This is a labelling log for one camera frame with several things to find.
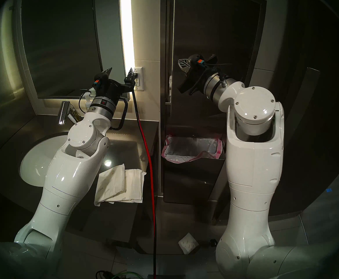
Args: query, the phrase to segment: dark countertop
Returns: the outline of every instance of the dark countertop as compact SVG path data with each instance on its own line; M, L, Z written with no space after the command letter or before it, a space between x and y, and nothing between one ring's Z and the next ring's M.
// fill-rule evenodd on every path
M56 123L56 116L38 115L23 126L0 149L0 194L19 206L35 212L42 194L42 187L27 184L19 175L19 166L26 153L46 138L54 137L69 131L70 120L64 126ZM119 120L113 119L117 126ZM141 125L153 155L157 142L158 122L141 121ZM114 166L124 164L126 169L142 169L146 171L148 160L144 145L135 120L125 120L120 131L109 130L106 133L111 145L104 157L111 161L106 167L102 164L99 173ZM139 203L103 202L94 206L97 177L89 192L74 209L67 231L96 241L116 240L128 242Z

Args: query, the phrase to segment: chrome faucet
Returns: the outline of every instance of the chrome faucet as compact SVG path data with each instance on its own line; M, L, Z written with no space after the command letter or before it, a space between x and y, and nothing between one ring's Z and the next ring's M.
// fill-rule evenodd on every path
M69 117L74 124L83 120L83 117L79 115L70 101L62 101L57 116L57 123L59 125L64 125L66 123L66 117Z

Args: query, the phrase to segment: outlet cover plate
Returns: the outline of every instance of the outlet cover plate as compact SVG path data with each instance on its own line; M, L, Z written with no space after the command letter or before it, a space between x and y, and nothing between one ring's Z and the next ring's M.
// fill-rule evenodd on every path
M135 67L133 68L133 72L137 74L137 78L135 79L135 91L144 91L144 75L142 71L142 67Z

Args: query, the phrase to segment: sink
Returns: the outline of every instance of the sink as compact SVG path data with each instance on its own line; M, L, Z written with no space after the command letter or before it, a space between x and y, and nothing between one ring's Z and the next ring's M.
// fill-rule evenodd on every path
M28 151L19 167L21 178L30 185L43 187L47 169L57 150L65 144L67 138L67 135L52 137Z

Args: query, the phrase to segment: trash bag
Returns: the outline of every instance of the trash bag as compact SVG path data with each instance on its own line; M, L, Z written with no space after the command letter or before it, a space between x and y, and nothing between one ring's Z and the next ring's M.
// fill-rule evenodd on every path
M168 136L162 157L169 162L181 164L200 158L218 159L221 153L222 141L219 139Z

